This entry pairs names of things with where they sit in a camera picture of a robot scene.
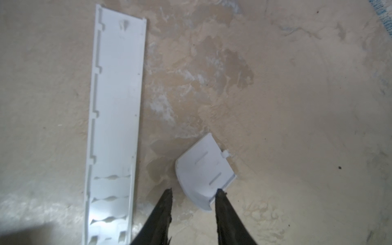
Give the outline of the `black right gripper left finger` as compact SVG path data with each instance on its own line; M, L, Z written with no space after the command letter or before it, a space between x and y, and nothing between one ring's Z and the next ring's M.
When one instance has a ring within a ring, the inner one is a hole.
M168 229L172 221L173 191L166 189L131 245L169 245Z

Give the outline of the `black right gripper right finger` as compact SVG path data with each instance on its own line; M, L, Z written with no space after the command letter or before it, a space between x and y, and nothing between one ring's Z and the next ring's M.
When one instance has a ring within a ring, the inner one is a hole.
M222 189L215 195L215 217L219 245L257 245Z

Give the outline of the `small curved white battery cover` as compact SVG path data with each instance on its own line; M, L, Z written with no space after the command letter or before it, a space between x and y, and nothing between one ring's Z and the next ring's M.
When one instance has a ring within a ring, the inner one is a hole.
M211 211L218 189L226 190L236 174L211 133L206 134L175 162L175 172L185 195L200 209Z

